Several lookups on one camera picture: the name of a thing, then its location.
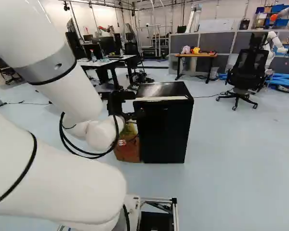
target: gray partition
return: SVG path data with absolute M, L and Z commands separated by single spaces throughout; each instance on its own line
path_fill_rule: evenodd
M 241 49 L 248 49 L 250 37 L 252 33 L 259 34 L 264 31 L 232 31 L 232 32 L 212 32 L 201 33 L 196 32 L 192 34 L 176 34 L 171 35 L 170 53 L 179 53 L 183 46 L 197 46 L 199 40 L 199 47 L 203 51 L 217 50 L 219 55 L 215 58 L 213 66 L 219 66 L 219 73 L 224 73 L 227 64 L 234 65 L 237 54 Z M 279 31 L 280 38 L 287 41 L 289 31 Z M 205 58 L 187 59 L 188 62 L 181 62 L 180 69 L 186 75 L 196 75 L 196 72 L 203 73 L 208 71 L 209 61 Z M 277 73 L 289 74 L 289 58 L 288 57 L 275 57 L 272 61 L 271 68 Z M 169 70 L 171 74 L 176 74 L 177 58 L 170 55 Z
M 270 64 L 276 73 L 289 74 L 289 58 L 275 57 Z
M 218 55 L 216 58 L 214 58 L 213 66 L 219 66 L 218 72 L 224 73 L 227 62 L 228 62 L 229 55 Z M 208 72 L 210 67 L 210 61 L 209 58 L 197 58 L 197 65 L 196 65 L 196 71 L 197 72 Z
M 180 53 L 183 46 L 197 46 L 198 34 L 172 35 L 170 43 L 170 53 Z
M 234 35 L 234 32 L 201 34 L 199 47 L 203 51 L 230 53 Z
M 260 31 L 260 32 L 238 32 L 236 34 L 236 41 L 233 46 L 232 53 L 239 54 L 241 49 L 248 49 L 250 47 L 250 37 L 251 34 L 260 34 L 260 33 L 267 33 L 267 31 Z

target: desk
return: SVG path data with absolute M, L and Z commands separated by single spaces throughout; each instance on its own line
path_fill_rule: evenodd
M 183 74 L 180 74 L 180 61 L 182 58 L 190 58 L 190 57 L 197 57 L 197 58 L 209 58 L 210 59 L 210 69 L 209 73 L 207 76 L 206 83 L 209 82 L 210 80 L 210 73 L 211 73 L 211 68 L 213 65 L 213 60 L 215 57 L 217 57 L 217 53 L 215 54 L 210 54 L 210 53 L 199 53 L 199 54 L 176 54 L 175 57 L 178 57 L 178 70 L 177 70 L 177 78 L 175 80 L 178 80 Z
M 133 58 L 135 58 L 136 55 L 135 54 L 125 54 L 123 55 L 123 58 L 119 59 L 119 58 L 111 58 L 110 60 L 118 60 L 118 61 L 124 61 L 126 66 L 127 66 L 127 72 L 129 74 L 129 80 L 130 80 L 130 84 L 133 84 L 133 78 L 132 78 L 132 61 Z
M 110 60 L 107 63 L 101 62 L 101 61 L 96 61 L 96 62 L 92 62 L 92 61 L 82 61 L 82 60 L 77 60 L 77 63 L 81 66 L 81 67 L 91 67 L 92 69 L 96 69 L 96 73 L 97 76 L 100 80 L 100 85 L 107 83 L 108 81 L 111 80 L 111 78 L 108 77 L 108 72 L 107 70 L 111 71 L 111 75 L 112 75 L 112 79 L 114 81 L 114 89 L 118 90 L 120 88 L 123 88 L 122 86 L 119 85 L 118 82 L 118 78 L 117 78 L 117 74 L 116 74 L 116 62 L 118 62 L 118 60 Z

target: black box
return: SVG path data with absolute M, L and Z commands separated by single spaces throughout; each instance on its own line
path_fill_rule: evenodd
M 142 161 L 184 163 L 193 105 L 184 82 L 140 85 L 133 106 Z

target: yellow object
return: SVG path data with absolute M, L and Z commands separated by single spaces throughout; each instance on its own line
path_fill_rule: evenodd
M 200 48 L 199 47 L 195 47 L 192 49 L 192 54 L 199 54 Z

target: black mesh chair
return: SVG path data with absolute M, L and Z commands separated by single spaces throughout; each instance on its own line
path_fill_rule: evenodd
M 126 75 L 127 78 L 130 79 L 130 85 L 128 86 L 128 89 L 137 90 L 139 87 L 139 84 L 141 83 L 152 83 L 154 82 L 153 79 L 147 78 L 147 74 L 145 72 L 144 64 L 141 59 L 140 53 L 138 52 L 138 46 L 136 42 L 127 42 L 124 44 L 125 46 L 125 54 L 129 55 L 136 55 L 136 57 L 129 59 L 128 62 L 128 68 L 130 68 L 129 74 Z M 142 65 L 143 69 L 140 72 L 136 72 L 136 69 L 138 68 L 138 65 Z
M 235 106 L 232 110 L 237 109 L 237 103 L 239 99 L 242 99 L 248 103 L 253 104 L 253 108 L 256 109 L 258 104 L 249 100 L 249 89 L 256 90 L 261 88 L 265 79 L 265 63 L 268 57 L 269 51 L 259 49 L 245 49 L 241 50 L 236 60 L 234 67 L 228 71 L 227 83 L 234 86 L 233 92 L 227 91 L 225 96 L 219 96 L 216 101 L 220 99 L 235 98 Z
M 138 52 L 138 46 L 136 42 L 127 42 L 124 44 L 125 47 L 125 54 L 128 55 L 136 55 L 135 58 L 130 62 L 131 68 L 134 70 L 134 73 L 136 72 L 136 69 L 138 68 L 138 65 L 143 66 L 143 71 L 145 71 L 144 64 L 141 60 L 141 56 Z

